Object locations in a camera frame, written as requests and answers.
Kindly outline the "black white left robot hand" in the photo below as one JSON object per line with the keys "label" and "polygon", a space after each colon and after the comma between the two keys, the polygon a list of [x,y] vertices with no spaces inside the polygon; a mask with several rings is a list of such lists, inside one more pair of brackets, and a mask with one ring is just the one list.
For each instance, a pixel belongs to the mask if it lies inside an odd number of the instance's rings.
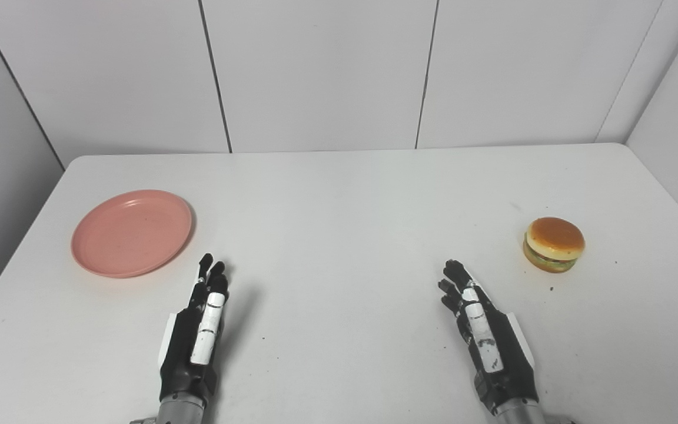
{"label": "black white left robot hand", "polygon": [[206,405],[215,392],[217,375],[212,362],[230,296],[224,269],[223,262],[206,253],[199,262],[188,305],[172,315],[159,366],[161,400],[191,395]]}

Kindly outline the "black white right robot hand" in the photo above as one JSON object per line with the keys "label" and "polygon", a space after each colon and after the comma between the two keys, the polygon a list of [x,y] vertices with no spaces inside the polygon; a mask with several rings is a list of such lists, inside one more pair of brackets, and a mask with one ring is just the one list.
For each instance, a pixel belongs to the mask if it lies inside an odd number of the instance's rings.
{"label": "black white right robot hand", "polygon": [[449,259],[438,288],[474,366],[474,389],[498,423],[546,423],[534,360],[519,323],[493,305],[462,263]]}

